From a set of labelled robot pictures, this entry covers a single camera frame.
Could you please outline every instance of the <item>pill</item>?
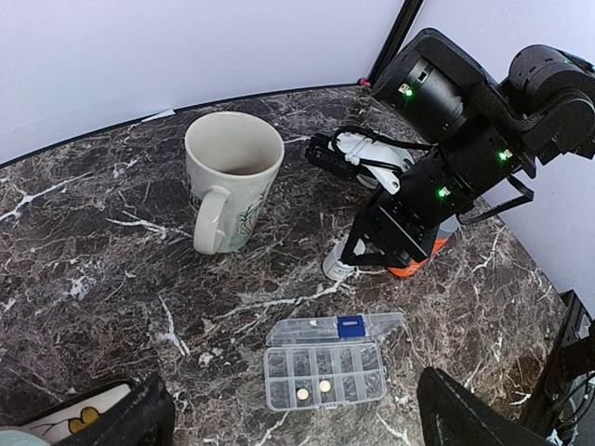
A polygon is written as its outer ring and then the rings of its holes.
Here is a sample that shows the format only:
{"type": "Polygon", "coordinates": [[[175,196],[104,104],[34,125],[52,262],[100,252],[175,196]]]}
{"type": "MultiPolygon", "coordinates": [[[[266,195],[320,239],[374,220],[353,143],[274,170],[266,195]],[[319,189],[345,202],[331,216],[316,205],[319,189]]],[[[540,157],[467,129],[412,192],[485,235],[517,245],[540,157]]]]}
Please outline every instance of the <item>pill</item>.
{"type": "Polygon", "coordinates": [[[297,391],[297,399],[300,401],[307,400],[310,396],[310,392],[306,388],[301,388],[297,391]]]}
{"type": "Polygon", "coordinates": [[[322,380],[319,384],[318,384],[318,388],[320,389],[321,392],[326,393],[329,392],[331,389],[331,383],[329,381],[326,381],[325,379],[322,380]]]}

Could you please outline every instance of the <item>black cable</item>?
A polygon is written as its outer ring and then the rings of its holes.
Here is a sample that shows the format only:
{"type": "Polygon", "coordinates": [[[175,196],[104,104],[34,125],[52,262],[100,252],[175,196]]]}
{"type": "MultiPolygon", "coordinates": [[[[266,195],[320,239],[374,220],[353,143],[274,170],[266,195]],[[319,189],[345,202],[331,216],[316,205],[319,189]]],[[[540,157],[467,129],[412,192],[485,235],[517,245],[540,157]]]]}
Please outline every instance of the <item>black cable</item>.
{"type": "Polygon", "coordinates": [[[496,92],[483,82],[473,87],[471,101],[483,114],[512,130],[528,132],[543,119],[541,114],[529,116],[527,119],[513,116],[496,92]]]}
{"type": "Polygon", "coordinates": [[[590,401],[588,402],[588,405],[587,405],[587,408],[585,409],[585,411],[584,411],[582,414],[580,414],[580,415],[578,416],[578,418],[576,418],[576,419],[574,420],[574,422],[572,422],[572,423],[571,423],[570,425],[568,425],[568,426],[560,426],[560,431],[561,431],[561,432],[563,432],[563,431],[565,431],[565,430],[571,429],[571,428],[573,428],[574,426],[576,426],[578,423],[580,423],[580,421],[581,421],[583,418],[585,418],[585,416],[587,415],[588,411],[590,411],[590,409],[591,409],[591,406],[593,405],[593,400],[594,400],[594,399],[591,397],[591,399],[590,399],[590,401]]]}
{"type": "Polygon", "coordinates": [[[398,165],[391,164],[391,163],[385,163],[383,161],[360,159],[360,165],[370,165],[372,167],[381,167],[383,169],[397,171],[397,173],[399,175],[403,172],[402,168],[399,167],[398,165]]]}
{"type": "Polygon", "coordinates": [[[343,133],[352,133],[353,135],[360,135],[372,139],[373,141],[379,141],[389,146],[400,147],[403,149],[411,149],[416,151],[429,151],[434,146],[429,144],[420,144],[418,142],[399,141],[397,139],[389,138],[385,135],[380,135],[378,132],[365,127],[359,127],[358,125],[343,125],[339,127],[335,134],[331,137],[331,145],[335,151],[339,151],[337,145],[338,137],[343,133]]]}
{"type": "Polygon", "coordinates": [[[575,389],[570,392],[568,395],[566,395],[562,400],[558,401],[556,403],[556,405],[554,407],[551,408],[552,412],[556,412],[558,409],[560,409],[560,407],[567,402],[569,399],[571,399],[573,397],[573,395],[582,387],[584,386],[586,383],[588,383],[591,379],[595,378],[595,372],[593,372],[592,374],[590,374],[589,376],[587,376],[585,379],[583,379],[578,386],[575,387],[575,389]]]}
{"type": "Polygon", "coordinates": [[[575,411],[573,412],[572,415],[570,415],[568,418],[566,418],[565,420],[561,420],[560,423],[560,427],[567,425],[569,422],[572,421],[573,418],[575,418],[579,413],[582,413],[582,410],[585,408],[585,406],[587,406],[589,404],[589,402],[591,401],[591,398],[593,397],[593,394],[595,393],[594,389],[592,386],[590,386],[588,383],[586,383],[584,385],[585,388],[585,395],[583,396],[583,398],[580,401],[580,404],[578,404],[578,407],[575,408],[575,411]]]}
{"type": "Polygon", "coordinates": [[[507,180],[514,189],[521,193],[520,197],[513,198],[512,200],[508,200],[507,202],[503,202],[498,206],[494,206],[491,209],[488,209],[483,214],[473,216],[469,219],[459,217],[458,221],[461,223],[461,225],[471,225],[474,223],[479,223],[480,221],[484,221],[487,218],[496,216],[501,212],[508,211],[513,207],[517,207],[521,204],[530,203],[533,201],[533,199],[535,198],[535,193],[528,187],[526,187],[524,184],[522,184],[522,182],[518,178],[510,175],[507,177],[507,180]]]}

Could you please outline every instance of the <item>white backdrop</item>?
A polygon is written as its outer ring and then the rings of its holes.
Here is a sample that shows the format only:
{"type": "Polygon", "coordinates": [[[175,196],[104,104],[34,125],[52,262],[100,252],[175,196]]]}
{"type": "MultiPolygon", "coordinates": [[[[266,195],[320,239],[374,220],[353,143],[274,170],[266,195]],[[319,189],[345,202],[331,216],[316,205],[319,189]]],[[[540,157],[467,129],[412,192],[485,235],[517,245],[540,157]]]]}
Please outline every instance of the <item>white backdrop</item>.
{"type": "MultiPolygon", "coordinates": [[[[515,54],[546,44],[595,61],[592,0],[427,0],[408,38],[425,27],[442,31],[497,81],[515,54]]],[[[502,215],[558,291],[571,288],[595,314],[595,161],[565,155],[538,168],[535,201],[502,215]]],[[[510,198],[509,187],[487,194],[510,198]]]]}
{"type": "Polygon", "coordinates": [[[5,0],[0,164],[208,101],[356,82],[402,0],[5,0]]]}

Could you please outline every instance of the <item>compartment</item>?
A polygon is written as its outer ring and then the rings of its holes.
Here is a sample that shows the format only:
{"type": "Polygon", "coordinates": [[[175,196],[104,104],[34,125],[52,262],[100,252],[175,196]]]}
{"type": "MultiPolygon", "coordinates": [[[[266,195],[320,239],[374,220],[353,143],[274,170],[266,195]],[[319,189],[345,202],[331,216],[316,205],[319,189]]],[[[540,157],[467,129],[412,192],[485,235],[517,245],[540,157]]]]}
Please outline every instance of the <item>compartment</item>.
{"type": "Polygon", "coordinates": [[[291,409],[288,381],[269,382],[269,405],[277,410],[291,409]]]}
{"type": "Polygon", "coordinates": [[[328,392],[320,392],[321,403],[329,404],[332,402],[337,402],[337,386],[341,386],[340,378],[336,380],[332,376],[321,376],[321,378],[316,383],[316,385],[319,386],[318,388],[320,388],[321,381],[328,381],[331,383],[331,389],[328,392]]]}
{"type": "Polygon", "coordinates": [[[384,396],[384,379],[380,372],[364,375],[365,397],[369,400],[375,400],[384,396]]]}
{"type": "Polygon", "coordinates": [[[338,357],[341,363],[341,372],[350,374],[353,372],[353,357],[351,356],[351,347],[339,348],[338,357]]]}
{"type": "Polygon", "coordinates": [[[287,376],[287,356],[284,351],[270,351],[267,355],[269,376],[284,378],[287,376]]]}
{"type": "Polygon", "coordinates": [[[331,374],[333,372],[333,355],[330,348],[316,349],[316,363],[318,374],[331,374]]]}
{"type": "Polygon", "coordinates": [[[360,355],[362,357],[362,366],[365,371],[379,370],[380,362],[378,357],[378,348],[375,345],[360,346],[360,355]]]}
{"type": "Polygon", "coordinates": [[[310,352],[307,349],[293,350],[294,376],[310,376],[310,352]]]}
{"type": "Polygon", "coordinates": [[[314,405],[314,383],[311,379],[296,379],[292,389],[296,395],[296,405],[298,407],[310,407],[314,405]],[[308,397],[305,400],[298,398],[298,391],[305,388],[308,390],[308,397]]]}
{"type": "Polygon", "coordinates": [[[357,387],[353,376],[343,376],[343,393],[345,401],[355,402],[357,398],[357,387]]]}

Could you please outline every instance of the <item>black pole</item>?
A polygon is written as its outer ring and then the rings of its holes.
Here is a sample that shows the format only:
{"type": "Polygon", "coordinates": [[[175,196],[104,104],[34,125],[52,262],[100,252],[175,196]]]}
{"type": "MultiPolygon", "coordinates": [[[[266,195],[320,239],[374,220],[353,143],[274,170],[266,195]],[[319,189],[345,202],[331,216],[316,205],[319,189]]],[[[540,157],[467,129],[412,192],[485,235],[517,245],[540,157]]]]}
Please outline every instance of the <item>black pole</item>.
{"type": "Polygon", "coordinates": [[[384,43],[376,62],[374,62],[374,67],[368,76],[368,81],[372,85],[401,48],[401,45],[403,44],[407,33],[409,33],[423,3],[424,0],[405,0],[403,3],[403,7],[401,8],[401,11],[399,11],[397,20],[394,21],[394,24],[392,25],[389,37],[384,43]]]}

